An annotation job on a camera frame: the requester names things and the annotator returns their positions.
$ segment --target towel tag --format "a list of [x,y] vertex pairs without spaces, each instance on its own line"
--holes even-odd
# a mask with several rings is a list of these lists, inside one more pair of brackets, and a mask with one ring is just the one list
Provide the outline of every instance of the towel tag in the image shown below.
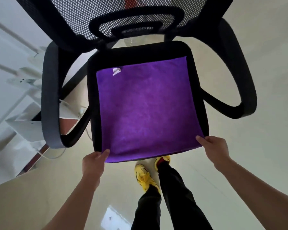
[[114,68],[112,76],[114,76],[114,75],[116,75],[116,74],[118,74],[120,72],[121,72],[121,68]]

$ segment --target hand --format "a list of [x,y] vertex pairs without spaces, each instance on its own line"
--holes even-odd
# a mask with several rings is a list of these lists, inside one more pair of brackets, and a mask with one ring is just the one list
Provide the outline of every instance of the hand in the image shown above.
[[205,148],[207,157],[216,169],[219,168],[220,164],[231,160],[225,139],[215,136],[206,136],[204,139],[197,135],[196,140]]
[[83,178],[92,181],[95,189],[99,186],[100,177],[104,172],[105,161],[109,154],[110,149],[106,149],[104,153],[92,152],[82,160]]

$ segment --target forearm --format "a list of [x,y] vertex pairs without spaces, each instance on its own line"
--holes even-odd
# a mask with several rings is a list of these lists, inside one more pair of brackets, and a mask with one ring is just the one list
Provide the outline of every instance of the forearm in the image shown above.
[[267,230],[288,229],[288,196],[263,182],[233,160],[216,168]]
[[83,177],[67,201],[43,230],[83,230],[98,181]]

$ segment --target black pants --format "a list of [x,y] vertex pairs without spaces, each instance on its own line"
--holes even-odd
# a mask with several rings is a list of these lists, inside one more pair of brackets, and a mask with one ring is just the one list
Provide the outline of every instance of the black pants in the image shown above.
[[[158,170],[161,190],[174,230],[212,229],[179,173],[165,162],[158,166]],[[160,229],[160,203],[161,195],[156,187],[150,185],[138,202],[131,230]]]

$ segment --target leg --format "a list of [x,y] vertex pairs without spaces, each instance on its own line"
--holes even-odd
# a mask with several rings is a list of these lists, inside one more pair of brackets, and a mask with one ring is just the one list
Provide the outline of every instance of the leg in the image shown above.
[[138,183],[146,192],[138,202],[131,230],[159,230],[161,195],[156,182],[143,165],[134,168]]
[[157,164],[163,197],[175,230],[200,226],[212,229],[201,209],[196,205],[192,192],[186,188],[179,173],[167,161]]
[[138,202],[131,230],[160,229],[160,203],[161,195],[158,189],[150,185]]

